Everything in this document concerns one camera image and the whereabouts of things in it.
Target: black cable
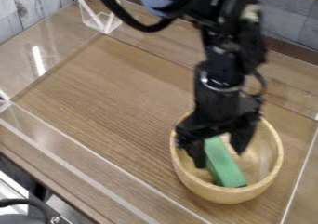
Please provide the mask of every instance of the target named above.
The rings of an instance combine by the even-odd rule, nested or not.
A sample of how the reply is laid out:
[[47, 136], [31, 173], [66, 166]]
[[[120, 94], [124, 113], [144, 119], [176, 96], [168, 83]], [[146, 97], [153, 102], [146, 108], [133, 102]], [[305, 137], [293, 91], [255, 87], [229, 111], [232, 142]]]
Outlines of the black cable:
[[161, 19], [153, 25], [142, 24], [133, 15], [128, 12], [128, 10], [122, 7], [122, 5], [116, 0], [101, 0], [104, 4], [110, 8], [110, 10], [116, 13], [116, 15], [137, 30], [145, 33], [156, 33], [165, 29], [176, 19]]
[[46, 208], [41, 204], [38, 204], [35, 201], [31, 201], [29, 199], [2, 199], [0, 200], [0, 208], [9, 207], [11, 205], [22, 205], [22, 204], [35, 206], [45, 214], [45, 224], [51, 223], [50, 215]]

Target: bowl rim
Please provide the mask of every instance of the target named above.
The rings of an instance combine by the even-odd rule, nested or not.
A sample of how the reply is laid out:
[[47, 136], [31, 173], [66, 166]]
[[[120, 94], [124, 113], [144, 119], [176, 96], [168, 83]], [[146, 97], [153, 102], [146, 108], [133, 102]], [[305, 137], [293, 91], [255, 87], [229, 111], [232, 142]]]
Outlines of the bowl rim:
[[201, 178], [198, 178], [196, 175], [193, 175], [190, 172], [188, 172], [188, 170], [185, 169], [185, 167], [182, 166], [182, 162], [177, 153], [177, 146], [176, 146], [176, 130], [173, 130], [172, 134], [170, 134], [170, 152], [172, 152], [172, 158], [173, 158], [173, 162], [178, 165], [178, 168], [181, 169], [181, 171], [188, 175], [188, 177], [194, 180], [198, 184], [201, 184], [201, 186], [205, 186], [208, 189], [213, 189], [216, 191], [222, 191], [222, 192], [228, 192], [228, 193], [244, 193], [244, 192], [251, 192], [251, 191], [256, 191], [259, 189], [261, 189], [264, 186], [267, 186], [267, 184], [272, 183], [279, 172], [281, 169], [281, 166], [284, 164], [284, 146], [283, 146], [283, 141], [281, 138], [277, 134], [277, 131], [275, 130], [275, 127], [272, 126], [272, 124], [267, 121], [265, 118], [261, 118], [261, 122], [265, 124], [265, 126], [268, 126], [271, 132], [275, 135], [275, 140], [277, 143], [277, 150], [279, 150], [279, 155], [277, 155], [277, 161], [275, 164], [275, 169], [271, 172], [271, 174], [267, 176], [265, 179], [263, 179], [259, 183], [252, 184], [246, 187], [242, 188], [226, 188], [226, 187], [221, 187], [213, 183], [209, 183], [206, 181], [204, 181]]

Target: wooden table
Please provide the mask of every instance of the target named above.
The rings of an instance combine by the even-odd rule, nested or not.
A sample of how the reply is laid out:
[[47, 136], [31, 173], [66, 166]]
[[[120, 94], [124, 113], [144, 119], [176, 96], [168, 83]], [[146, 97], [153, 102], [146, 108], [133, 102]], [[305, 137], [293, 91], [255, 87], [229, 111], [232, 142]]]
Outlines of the wooden table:
[[[140, 6], [124, 5], [153, 20]], [[37, 62], [10, 54], [30, 40], [29, 48], [46, 52], [46, 68], [59, 63], [35, 83]], [[193, 66], [202, 59], [200, 35], [188, 22], [158, 34], [122, 25], [110, 36], [97, 35], [81, 23], [77, 4], [0, 47], [0, 66], [19, 82], [0, 84], [14, 101], [2, 106], [0, 152], [96, 222], [279, 223], [288, 213], [317, 131], [317, 68], [271, 53], [263, 68], [272, 82], [265, 116], [287, 160], [275, 185], [255, 201], [221, 205], [186, 189], [169, 154], [172, 128], [193, 106]], [[5, 61], [13, 62], [10, 70]], [[249, 88], [257, 88], [255, 81]], [[312, 185], [309, 178], [308, 183], [303, 187]], [[297, 196], [292, 208], [307, 218], [317, 205], [303, 211], [308, 201]]]

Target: wooden bowl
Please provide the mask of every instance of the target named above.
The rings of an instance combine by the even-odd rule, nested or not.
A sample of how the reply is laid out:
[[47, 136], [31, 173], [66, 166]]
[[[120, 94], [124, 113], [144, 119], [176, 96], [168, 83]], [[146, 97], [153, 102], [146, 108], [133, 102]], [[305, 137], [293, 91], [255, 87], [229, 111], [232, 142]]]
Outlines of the wooden bowl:
[[206, 200], [220, 204], [240, 204], [259, 197], [275, 182], [284, 163], [284, 146], [271, 123], [261, 119], [248, 150], [237, 155], [229, 144], [229, 135], [221, 136], [238, 166], [249, 180], [244, 188], [214, 185], [208, 169], [198, 169], [184, 149], [177, 148], [176, 132], [170, 136], [170, 152], [174, 169], [188, 188]]

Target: green block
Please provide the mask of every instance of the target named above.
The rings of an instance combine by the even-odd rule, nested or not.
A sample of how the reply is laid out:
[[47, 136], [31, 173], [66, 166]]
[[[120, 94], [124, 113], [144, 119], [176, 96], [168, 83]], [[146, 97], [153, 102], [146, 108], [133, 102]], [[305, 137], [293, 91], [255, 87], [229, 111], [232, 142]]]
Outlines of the green block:
[[206, 165], [216, 179], [216, 184], [228, 188], [248, 186], [246, 177], [226, 149], [221, 137], [205, 140]]

